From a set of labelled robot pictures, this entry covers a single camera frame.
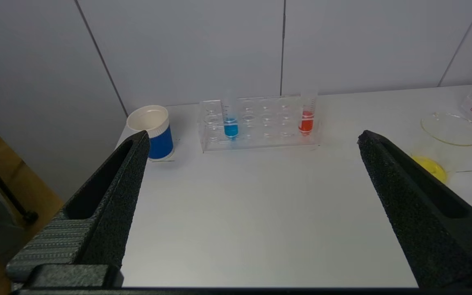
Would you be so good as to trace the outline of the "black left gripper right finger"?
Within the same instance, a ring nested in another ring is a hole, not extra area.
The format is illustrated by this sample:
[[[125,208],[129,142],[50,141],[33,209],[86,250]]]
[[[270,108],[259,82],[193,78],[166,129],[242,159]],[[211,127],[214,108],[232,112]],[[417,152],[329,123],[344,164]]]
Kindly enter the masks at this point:
[[[472,206],[369,130],[362,162],[419,287],[472,287]]]

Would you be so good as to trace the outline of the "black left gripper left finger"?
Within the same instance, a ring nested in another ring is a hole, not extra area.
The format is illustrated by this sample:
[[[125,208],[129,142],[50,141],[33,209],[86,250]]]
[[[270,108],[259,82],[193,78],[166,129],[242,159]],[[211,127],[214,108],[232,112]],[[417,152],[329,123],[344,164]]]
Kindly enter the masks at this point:
[[[6,266],[12,291],[120,287],[126,242],[150,150],[125,139]]]

